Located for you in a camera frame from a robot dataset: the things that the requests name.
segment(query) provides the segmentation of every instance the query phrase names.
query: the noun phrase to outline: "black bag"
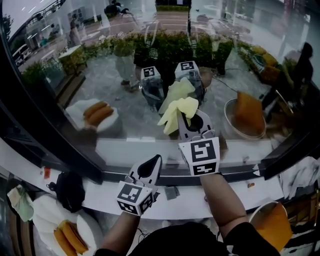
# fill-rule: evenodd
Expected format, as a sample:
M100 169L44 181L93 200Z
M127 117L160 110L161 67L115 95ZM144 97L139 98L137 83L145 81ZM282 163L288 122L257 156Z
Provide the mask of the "black bag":
M59 174L56 184L51 182L47 187L56 193L57 200L71 213L81 209L85 200L85 189L82 177L74 172L62 172Z

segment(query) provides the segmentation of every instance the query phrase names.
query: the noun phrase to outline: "person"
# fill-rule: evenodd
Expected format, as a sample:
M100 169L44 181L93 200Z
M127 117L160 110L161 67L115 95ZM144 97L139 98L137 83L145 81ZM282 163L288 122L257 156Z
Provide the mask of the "person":
M117 13L119 13L121 11L121 9L119 8L119 6L116 6L117 1L113 0L111 2L111 4L109 4L106 8L104 8L104 13L106 15L112 15L115 16L117 15Z
M131 256L280 255L248 222L243 204L221 174L203 175L200 181L224 243L218 242L205 225L188 222L154 231L133 249ZM95 252L95 256L126 255L132 245L139 221L139 216L123 212L103 238L102 246Z
M314 72L310 58L313 55L312 46L305 42L301 53L290 51L282 64L283 71L277 78L275 85L262 100L262 109L265 110L278 96L276 90L286 101L293 101L303 105L303 98L307 94L308 86Z
M81 39L80 39L80 35L78 32L78 28L77 28L79 25L76 24L77 19L78 19L77 14L73 14L72 20L70 22L70 34L69 34L69 38L70 38L69 47L70 48L81 45Z
M52 30L51 30L51 32L50 32L50 35L52 34L52 35L56 35L56 34L58 34L59 32L60 32L60 25L58 24L57 26L55 26L55 24L51 24L51 28L52 28Z
M116 3L115 3L115 6L116 6L118 12L121 13L121 14L129 14L129 15L131 15L131 16L134 15L132 12L129 11L128 8L124 8L123 10L121 10L122 5L121 5L121 3L119 3L119 2L116 2Z
M45 48L47 45L47 42L48 42L48 40L42 36L41 41L40 41L40 45Z

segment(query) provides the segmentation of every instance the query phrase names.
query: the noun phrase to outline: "orange cushion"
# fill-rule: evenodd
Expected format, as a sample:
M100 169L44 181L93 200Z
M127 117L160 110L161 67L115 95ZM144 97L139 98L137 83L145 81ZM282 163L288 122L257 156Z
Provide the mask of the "orange cushion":
M252 51L255 53L255 54L259 54L259 55L264 55L267 51L262 48L261 46L254 46L252 47Z
M234 118L238 127L247 126L251 128L256 135L262 134L265 129L261 101L241 91L237 92Z
M273 57L271 54L269 53L265 53L264 55L262 55L262 58L265 61L265 64L267 66L272 66L274 67L275 65L278 64L278 61L275 59L275 57Z
M280 252L292 237L290 223L285 209L278 203L260 223L257 232Z

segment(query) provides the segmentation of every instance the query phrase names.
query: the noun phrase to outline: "bread roll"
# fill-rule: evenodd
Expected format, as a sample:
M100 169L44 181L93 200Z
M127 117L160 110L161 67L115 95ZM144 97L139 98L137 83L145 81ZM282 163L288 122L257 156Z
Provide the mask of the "bread roll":
M87 120L91 126L98 127L98 125L107 117L111 116L114 110L110 106L104 106L96 111Z
M82 255L83 253L88 251L87 245L78 233L76 224L65 220L59 225L59 228L61 228L65 238L78 254Z
M88 107L83 112L84 119L89 119L95 112L97 112L99 109L101 109L107 105L108 105L107 103L105 103L103 101L99 101L96 104L93 104L91 107Z
M64 233L59 228L54 231L53 235L67 256L77 256L75 248L72 247Z

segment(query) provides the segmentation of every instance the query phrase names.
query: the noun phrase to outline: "window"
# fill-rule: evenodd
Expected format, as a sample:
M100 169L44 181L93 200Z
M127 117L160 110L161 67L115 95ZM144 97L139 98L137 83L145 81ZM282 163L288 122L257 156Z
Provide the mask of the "window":
M128 173L137 160L160 154L162 175L188 176L177 117L158 125L180 98L196 99L208 115L220 167L229 173L278 161L317 112L314 0L57 0L30 13L22 7L2 1L5 44L11 54L21 40L20 52L30 50L17 67L22 86L61 136L104 172Z
M25 45L21 48L20 53L23 53L24 51L26 51L28 49L28 46Z

